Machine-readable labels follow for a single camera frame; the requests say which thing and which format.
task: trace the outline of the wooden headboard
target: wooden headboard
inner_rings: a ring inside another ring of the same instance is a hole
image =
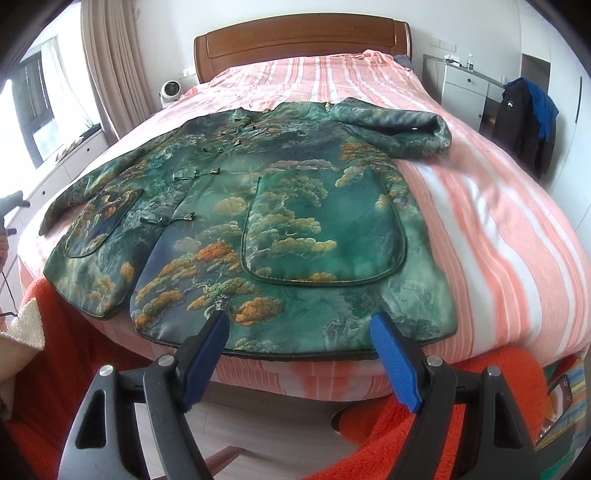
[[[360,53],[367,49],[412,55],[410,27],[391,18],[356,14],[298,14],[220,28],[195,38],[199,80],[259,61]]]

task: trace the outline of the blue clamp pad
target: blue clamp pad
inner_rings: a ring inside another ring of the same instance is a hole
[[[223,312],[203,339],[197,355],[193,357],[189,367],[185,369],[184,388],[180,400],[184,413],[188,412],[193,405],[203,398],[207,384],[226,346],[229,335],[230,320],[228,314]]]
[[[411,412],[416,413],[423,402],[415,369],[419,366],[413,366],[401,341],[392,334],[392,327],[395,329],[396,325],[390,316],[380,312],[373,316],[369,331],[396,398]]]

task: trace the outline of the green jacket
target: green jacket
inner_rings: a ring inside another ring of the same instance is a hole
[[[214,309],[226,348],[259,358],[371,356],[385,310],[424,343],[456,312],[392,158],[449,148],[438,115],[347,99],[186,122],[79,179],[50,206],[90,202],[45,276],[78,309],[179,345]]]

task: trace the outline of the floor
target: floor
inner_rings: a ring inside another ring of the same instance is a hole
[[[297,480],[355,451],[330,428],[332,416],[346,405],[211,382],[186,416],[204,458],[228,445],[246,450],[216,480]],[[164,471],[145,405],[136,411],[150,478],[158,478]]]

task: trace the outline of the phone screen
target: phone screen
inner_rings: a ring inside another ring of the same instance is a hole
[[[544,422],[538,441],[550,431],[550,429],[560,420],[565,411],[573,403],[573,394],[570,391],[570,383],[567,375],[562,375],[554,387],[548,393],[544,405]]]

